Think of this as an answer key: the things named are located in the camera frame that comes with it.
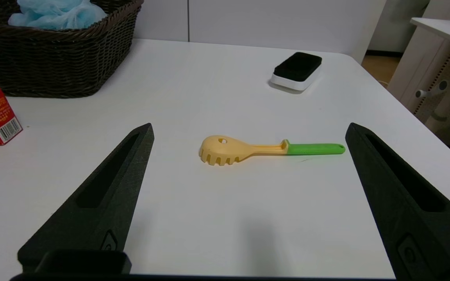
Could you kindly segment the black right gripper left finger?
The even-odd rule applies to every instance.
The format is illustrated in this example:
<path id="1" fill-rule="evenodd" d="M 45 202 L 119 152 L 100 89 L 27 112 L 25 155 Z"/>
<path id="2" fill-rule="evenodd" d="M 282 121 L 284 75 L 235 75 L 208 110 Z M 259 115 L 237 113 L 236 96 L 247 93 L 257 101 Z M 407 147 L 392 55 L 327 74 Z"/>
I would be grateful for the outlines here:
<path id="1" fill-rule="evenodd" d="M 123 251 L 155 136 L 133 129 L 18 250 L 24 272 L 56 250 Z"/>

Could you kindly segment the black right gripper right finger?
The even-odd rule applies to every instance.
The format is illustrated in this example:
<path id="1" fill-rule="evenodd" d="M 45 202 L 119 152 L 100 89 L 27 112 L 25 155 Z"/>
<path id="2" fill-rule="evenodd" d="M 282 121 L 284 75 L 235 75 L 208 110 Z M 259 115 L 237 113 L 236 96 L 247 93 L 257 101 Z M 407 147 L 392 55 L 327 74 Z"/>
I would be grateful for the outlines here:
<path id="1" fill-rule="evenodd" d="M 450 281 L 450 200 L 368 128 L 348 151 L 398 281 Z"/>

